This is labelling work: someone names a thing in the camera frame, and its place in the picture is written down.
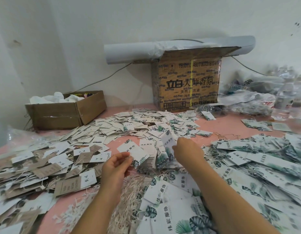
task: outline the printed cardboard box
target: printed cardboard box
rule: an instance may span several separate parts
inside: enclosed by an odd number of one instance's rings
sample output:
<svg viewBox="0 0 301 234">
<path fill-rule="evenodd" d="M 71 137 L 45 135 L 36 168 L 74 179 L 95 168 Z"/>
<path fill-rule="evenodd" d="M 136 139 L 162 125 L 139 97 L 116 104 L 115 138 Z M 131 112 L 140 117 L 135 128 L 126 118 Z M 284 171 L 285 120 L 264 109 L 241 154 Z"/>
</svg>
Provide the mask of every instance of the printed cardboard box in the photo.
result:
<svg viewBox="0 0 301 234">
<path fill-rule="evenodd" d="M 159 110 L 181 112 L 192 105 L 216 103 L 221 59 L 239 48 L 165 51 L 151 63 L 154 104 Z"/>
<path fill-rule="evenodd" d="M 36 130 L 72 129 L 88 124 L 106 109 L 103 91 L 79 91 L 93 95 L 76 103 L 26 104 Z"/>
</svg>

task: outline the electrical cord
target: electrical cord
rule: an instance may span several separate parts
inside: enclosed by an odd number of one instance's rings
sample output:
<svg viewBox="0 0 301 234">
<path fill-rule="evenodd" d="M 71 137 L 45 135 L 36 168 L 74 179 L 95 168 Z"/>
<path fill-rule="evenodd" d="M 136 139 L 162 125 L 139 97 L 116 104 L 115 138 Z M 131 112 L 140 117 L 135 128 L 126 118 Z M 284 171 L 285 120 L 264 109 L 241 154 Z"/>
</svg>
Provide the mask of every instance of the electrical cord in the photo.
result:
<svg viewBox="0 0 301 234">
<path fill-rule="evenodd" d="M 113 74 L 111 74 L 109 77 L 106 77 L 106 78 L 104 78 L 104 79 L 101 79 L 101 80 L 99 80 L 99 81 L 96 81 L 96 82 L 94 82 L 94 83 L 91 83 L 91 84 L 89 84 L 89 85 L 87 85 L 87 86 L 82 87 L 81 89 L 78 89 L 78 90 L 75 90 L 75 91 L 72 91 L 72 92 L 68 92 L 68 94 L 77 92 L 77 91 L 82 90 L 82 89 L 84 89 L 84 88 L 86 88 L 86 87 L 88 87 L 88 86 L 94 85 L 94 84 L 99 83 L 99 82 L 101 82 L 101 81 L 103 81 L 103 80 L 106 80 L 106 79 L 108 79 L 108 78 L 111 78 L 111 77 L 112 77 L 114 74 L 116 74 L 118 71 L 120 71 L 120 70 L 126 68 L 127 66 L 129 66 L 129 65 L 131 65 L 131 64 L 132 64 L 132 62 L 129 63 L 128 65 L 126 65 L 126 66 L 124 66 L 124 67 L 122 67 L 122 68 L 116 70 L 116 71 L 115 71 Z"/>
<path fill-rule="evenodd" d="M 195 42 L 199 42 L 199 43 L 204 43 L 203 41 L 196 40 L 196 39 L 173 39 L 172 41 L 175 41 L 175 40 L 187 40 L 187 41 L 195 41 Z M 266 74 L 262 74 L 262 73 L 260 73 L 260 72 L 257 72 L 257 71 L 255 71 L 255 70 L 253 70 L 253 69 L 251 69 L 251 68 L 245 66 L 243 63 L 241 63 L 241 62 L 240 62 L 239 60 L 237 60 L 235 57 L 233 57 L 233 56 L 230 56 L 230 57 L 232 57 L 235 61 L 237 61 L 237 62 L 238 62 L 239 64 L 241 64 L 243 67 L 245 67 L 245 68 L 247 68 L 247 69 L 249 69 L 249 70 L 252 70 L 252 71 L 255 72 L 255 73 L 258 73 L 258 74 L 267 76 Z M 78 90 L 75 90 L 75 91 L 72 91 L 72 92 L 68 92 L 68 93 L 71 94 L 71 93 L 77 92 L 77 91 L 79 91 L 79 90 L 82 90 L 82 89 L 84 89 L 84 88 L 86 88 L 86 87 L 88 87 L 88 86 L 91 86 L 91 85 L 94 85 L 94 84 L 96 84 L 96 83 L 102 82 L 103 80 L 106 80 L 106 79 L 112 77 L 112 76 L 113 76 L 114 74 L 116 74 L 118 71 L 120 71 L 120 70 L 126 68 L 127 66 L 129 66 L 129 65 L 131 65 L 131 64 L 132 64 L 132 62 L 129 63 L 128 65 L 126 65 L 126 66 L 124 66 L 124 67 L 122 67 L 122 68 L 116 70 L 116 71 L 115 71 L 112 75 L 110 75 L 109 77 L 106 77 L 106 78 L 104 78 L 104 79 L 101 79 L 101 80 L 99 80 L 99 81 L 96 81 L 96 82 L 94 82 L 94 83 L 91 83 L 91 84 L 89 84 L 89 85 L 87 85 L 87 86 L 84 86 L 84 87 L 82 87 L 81 89 L 78 89 Z"/>
</svg>

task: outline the person's left hand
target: person's left hand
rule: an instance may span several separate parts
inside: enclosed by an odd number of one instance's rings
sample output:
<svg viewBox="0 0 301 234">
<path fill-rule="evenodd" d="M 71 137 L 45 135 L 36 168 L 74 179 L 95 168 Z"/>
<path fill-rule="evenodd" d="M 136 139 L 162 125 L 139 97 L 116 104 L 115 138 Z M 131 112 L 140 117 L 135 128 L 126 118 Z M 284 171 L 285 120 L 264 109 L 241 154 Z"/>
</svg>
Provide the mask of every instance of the person's left hand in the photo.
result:
<svg viewBox="0 0 301 234">
<path fill-rule="evenodd" d="M 114 208 L 120 202 L 123 180 L 128 176 L 133 157 L 129 152 L 114 154 L 102 167 L 102 178 L 99 193 L 112 199 Z"/>
</svg>

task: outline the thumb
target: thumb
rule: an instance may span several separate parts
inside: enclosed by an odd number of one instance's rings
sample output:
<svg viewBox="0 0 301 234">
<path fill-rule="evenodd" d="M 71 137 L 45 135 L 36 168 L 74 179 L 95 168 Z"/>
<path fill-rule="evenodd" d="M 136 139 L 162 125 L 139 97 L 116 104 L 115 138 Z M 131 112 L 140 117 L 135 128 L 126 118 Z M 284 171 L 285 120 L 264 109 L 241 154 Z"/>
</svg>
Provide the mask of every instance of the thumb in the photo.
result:
<svg viewBox="0 0 301 234">
<path fill-rule="evenodd" d="M 133 161 L 133 157 L 130 156 L 128 157 L 125 161 L 123 161 L 122 164 L 120 164 L 117 169 L 121 172 L 121 173 L 125 173 L 125 171 L 128 169 L 128 167 L 131 165 Z"/>
</svg>

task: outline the forearm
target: forearm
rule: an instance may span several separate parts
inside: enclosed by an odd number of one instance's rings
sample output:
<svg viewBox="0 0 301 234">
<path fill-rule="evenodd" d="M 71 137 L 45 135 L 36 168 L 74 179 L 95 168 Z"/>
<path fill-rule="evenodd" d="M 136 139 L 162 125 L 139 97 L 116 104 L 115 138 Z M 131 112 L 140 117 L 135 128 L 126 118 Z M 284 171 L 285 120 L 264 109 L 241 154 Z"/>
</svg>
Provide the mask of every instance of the forearm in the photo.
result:
<svg viewBox="0 0 301 234">
<path fill-rule="evenodd" d="M 221 234 L 279 233 L 240 197 L 201 156 L 185 168 L 198 184 Z"/>
<path fill-rule="evenodd" d="M 99 191 L 71 234 L 106 234 L 114 207 L 111 194 Z"/>
</svg>

